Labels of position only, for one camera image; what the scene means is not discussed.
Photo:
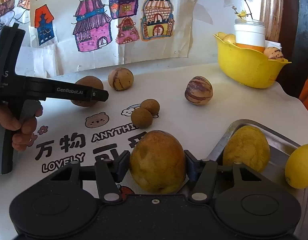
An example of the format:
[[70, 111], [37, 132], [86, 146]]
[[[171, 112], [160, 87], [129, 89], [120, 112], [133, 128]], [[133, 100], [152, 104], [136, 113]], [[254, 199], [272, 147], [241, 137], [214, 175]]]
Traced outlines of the person's left hand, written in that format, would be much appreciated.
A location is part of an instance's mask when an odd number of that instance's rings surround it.
[[32, 133], [37, 128], [37, 117], [43, 114], [43, 107], [40, 105], [35, 115], [23, 123], [20, 123], [10, 112], [6, 105], [0, 105], [0, 125], [5, 129], [17, 131], [12, 138], [12, 146], [15, 150], [25, 151], [31, 141]]

